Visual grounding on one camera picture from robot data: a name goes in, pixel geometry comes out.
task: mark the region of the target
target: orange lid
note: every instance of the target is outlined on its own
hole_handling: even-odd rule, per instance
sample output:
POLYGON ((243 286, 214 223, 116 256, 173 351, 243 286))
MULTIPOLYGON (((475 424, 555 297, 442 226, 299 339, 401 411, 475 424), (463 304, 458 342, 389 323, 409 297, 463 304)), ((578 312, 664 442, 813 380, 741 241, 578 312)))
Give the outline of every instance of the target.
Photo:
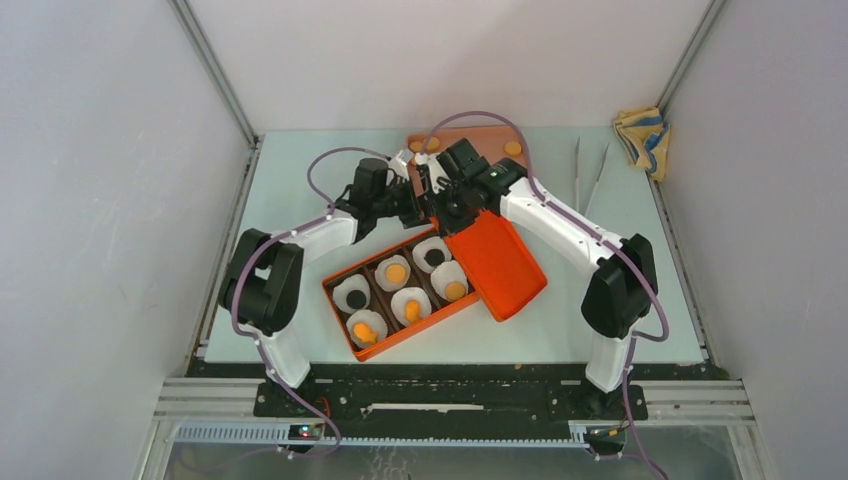
POLYGON ((512 223, 491 212, 444 241, 498 322, 518 313, 548 284, 512 223))

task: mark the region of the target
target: orange box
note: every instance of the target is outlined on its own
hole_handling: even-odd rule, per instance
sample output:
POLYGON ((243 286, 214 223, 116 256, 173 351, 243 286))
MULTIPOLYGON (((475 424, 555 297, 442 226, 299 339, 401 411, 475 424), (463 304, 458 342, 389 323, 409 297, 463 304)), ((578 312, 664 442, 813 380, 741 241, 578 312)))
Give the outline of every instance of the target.
POLYGON ((416 333, 430 328, 431 326, 439 323, 445 318, 453 315, 456 312, 459 312, 465 307, 472 305, 474 302, 480 299, 479 293, 475 290, 474 284, 469 279, 468 282, 468 294, 459 300, 448 303, 446 300, 443 300, 441 297, 435 294, 432 286, 430 285, 429 275, 421 271, 412 260, 412 247, 416 244, 430 237, 437 236, 437 232, 435 229, 427 230, 424 233, 416 235, 404 242, 393 245, 382 252, 373 255, 362 262, 357 263, 345 270, 342 270, 334 275, 331 275, 324 279, 321 282, 321 285, 324 287, 324 293, 327 295, 327 300, 330 302, 330 305, 333 307, 333 311, 336 313, 336 318, 339 321, 339 325, 344 332, 345 338, 348 340, 348 344, 350 345, 351 350, 353 351, 353 355, 360 362, 364 362, 365 360, 377 355, 378 353, 386 351, 386 349, 391 348, 398 343, 406 340, 407 338, 415 335, 416 333), (389 306, 389 302, 391 301, 391 297, 394 292, 385 292, 379 286, 377 286, 376 281, 374 280, 374 270, 376 268, 377 263, 381 260, 391 257, 393 255, 400 254, 406 257, 410 266, 410 278, 407 282, 406 286, 408 287, 421 287, 427 292, 427 296, 430 297, 430 302, 438 307, 435 311, 428 317, 422 318, 420 321, 413 323, 408 327, 404 327, 397 320, 395 320, 394 315, 392 314, 391 307, 389 306), (350 315, 339 310, 336 305, 333 303, 332 292, 333 288, 335 288, 339 283, 341 283, 345 278, 354 275, 356 273, 361 273, 368 280, 369 287, 371 289, 371 303, 366 307, 369 310, 374 310, 380 313, 383 318, 386 320, 386 323, 389 325, 389 335, 385 340, 375 343, 368 348, 360 349, 356 344, 354 344, 350 337, 348 336, 347 327, 345 323, 347 319, 350 318, 350 315))

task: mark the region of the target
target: glass panel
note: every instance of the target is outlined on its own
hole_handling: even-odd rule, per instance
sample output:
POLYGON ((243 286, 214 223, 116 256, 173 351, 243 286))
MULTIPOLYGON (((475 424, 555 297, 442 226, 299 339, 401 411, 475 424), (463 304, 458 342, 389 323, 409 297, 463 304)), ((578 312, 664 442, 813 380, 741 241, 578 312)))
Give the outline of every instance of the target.
MULTIPOLYGON (((639 430, 651 458, 670 478, 739 479, 733 448, 723 427, 665 427, 639 430)), ((343 447, 326 457, 295 459, 262 453, 226 468, 196 473, 180 465, 221 465, 256 448, 246 445, 178 444, 169 480, 230 479, 630 479, 654 477, 635 459, 596 463, 579 449, 485 447, 343 447)), ((628 441, 626 452, 636 453, 628 441)))

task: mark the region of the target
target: orange tray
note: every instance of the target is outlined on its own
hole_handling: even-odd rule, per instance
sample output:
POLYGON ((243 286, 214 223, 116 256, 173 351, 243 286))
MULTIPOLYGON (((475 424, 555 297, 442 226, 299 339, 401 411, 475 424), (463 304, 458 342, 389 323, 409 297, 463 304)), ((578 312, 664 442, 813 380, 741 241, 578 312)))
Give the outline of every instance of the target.
POLYGON ((416 333, 430 328, 454 313, 474 304, 480 299, 479 293, 475 289, 474 282, 469 277, 468 294, 453 303, 448 303, 446 300, 436 295, 435 291, 433 291, 433 288, 430 285, 430 276, 421 271, 418 266, 415 265, 415 262, 412 259, 412 248, 419 242, 436 235, 436 230, 430 229, 424 233, 407 239, 404 242, 393 245, 382 252, 357 263, 356 265, 337 272, 325 278, 321 283, 324 287, 324 293, 327 295, 327 300, 330 302, 330 305, 333 307, 333 311, 336 313, 336 318, 338 319, 339 325, 344 332, 344 336, 350 345, 350 349, 356 359, 360 362, 364 362, 374 355, 384 352, 407 338, 410 338, 416 333), (434 311, 430 316, 423 318, 408 327, 401 325, 397 320, 395 320, 394 315, 392 314, 389 304, 394 292, 383 291, 383 289, 377 286, 377 283, 374 280, 374 271, 376 270, 377 264, 383 259, 393 255, 403 255, 409 262, 411 272, 406 286, 421 287, 424 289, 424 291, 427 292, 427 296, 430 297, 430 302, 434 306, 434 311), (366 308, 382 315, 389 326, 389 334, 384 340, 363 349, 360 349, 355 343, 353 343, 348 336, 345 324, 347 319, 350 318, 350 314, 342 312, 333 303, 333 288, 344 281, 344 279, 357 273, 360 273, 365 277, 371 289, 371 303, 369 303, 366 308))
POLYGON ((518 313, 548 284, 512 223, 491 212, 444 241, 498 322, 518 313))

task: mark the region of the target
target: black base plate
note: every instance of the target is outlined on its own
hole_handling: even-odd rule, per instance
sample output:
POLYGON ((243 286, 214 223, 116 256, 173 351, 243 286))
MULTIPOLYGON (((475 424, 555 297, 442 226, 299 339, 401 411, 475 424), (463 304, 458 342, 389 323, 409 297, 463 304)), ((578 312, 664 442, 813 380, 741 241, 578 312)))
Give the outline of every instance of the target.
MULTIPOLYGON (((315 378, 354 378, 359 380, 573 380, 579 382, 586 373, 585 363, 542 364, 369 364, 313 363, 310 374, 315 378)), ((187 377, 200 378, 264 378, 261 363, 212 363, 193 358, 187 377)), ((710 361, 694 365, 635 364, 633 380, 728 380, 730 376, 710 361)))
MULTIPOLYGON (((569 438, 569 420, 624 419, 614 403, 601 415, 588 414, 581 404, 580 385, 559 381, 493 380, 321 380, 310 376, 298 393, 322 411, 324 399, 331 418, 346 437, 412 439, 562 439, 569 438), (372 404, 475 405, 478 410, 371 409, 372 404)), ((648 417, 642 388, 629 388, 636 420, 648 417)), ((277 384, 260 384, 256 417, 314 416, 296 404, 277 384)))

